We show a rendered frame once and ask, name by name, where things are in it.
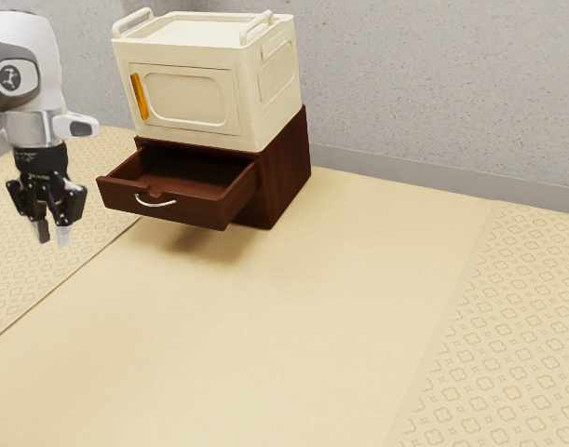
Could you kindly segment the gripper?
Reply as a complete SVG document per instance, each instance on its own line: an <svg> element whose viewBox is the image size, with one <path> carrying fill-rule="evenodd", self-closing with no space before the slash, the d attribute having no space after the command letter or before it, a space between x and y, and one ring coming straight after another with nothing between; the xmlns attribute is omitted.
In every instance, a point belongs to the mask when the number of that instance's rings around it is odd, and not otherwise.
<svg viewBox="0 0 569 447"><path fill-rule="evenodd" d="M82 218L88 195L86 186L70 181L64 142L44 148L13 147L18 180L8 182L8 192L19 215L27 217L40 244L50 241L46 201L53 210L59 247L71 242L74 222Z"/></svg>

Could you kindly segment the dark brown open drawer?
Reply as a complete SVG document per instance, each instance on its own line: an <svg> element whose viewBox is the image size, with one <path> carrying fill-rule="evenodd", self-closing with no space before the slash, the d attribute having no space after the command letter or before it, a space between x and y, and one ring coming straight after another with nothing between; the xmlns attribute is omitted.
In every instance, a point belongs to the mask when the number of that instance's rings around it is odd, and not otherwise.
<svg viewBox="0 0 569 447"><path fill-rule="evenodd" d="M223 231L259 183L249 159L158 144L138 148L97 185L110 209Z"/></svg>

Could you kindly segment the cream box with lid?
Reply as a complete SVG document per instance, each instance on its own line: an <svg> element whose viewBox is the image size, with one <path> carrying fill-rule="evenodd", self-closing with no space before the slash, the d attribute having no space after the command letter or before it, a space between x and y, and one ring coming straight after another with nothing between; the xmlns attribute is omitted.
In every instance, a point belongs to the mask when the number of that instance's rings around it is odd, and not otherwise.
<svg viewBox="0 0 569 447"><path fill-rule="evenodd" d="M144 7L112 34L141 137L260 152L302 108L290 14Z"/></svg>

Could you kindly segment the dark brown wooden cabinet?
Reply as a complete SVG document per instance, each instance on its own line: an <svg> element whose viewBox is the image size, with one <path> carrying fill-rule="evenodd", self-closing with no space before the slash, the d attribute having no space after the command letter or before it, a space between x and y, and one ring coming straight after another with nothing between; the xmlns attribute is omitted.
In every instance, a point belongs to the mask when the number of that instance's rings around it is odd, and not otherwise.
<svg viewBox="0 0 569 447"><path fill-rule="evenodd" d="M306 109L302 108L263 151L247 153L137 137L144 145L184 147L201 153L237 156L254 162L258 189L232 223L272 228L311 175Z"/></svg>

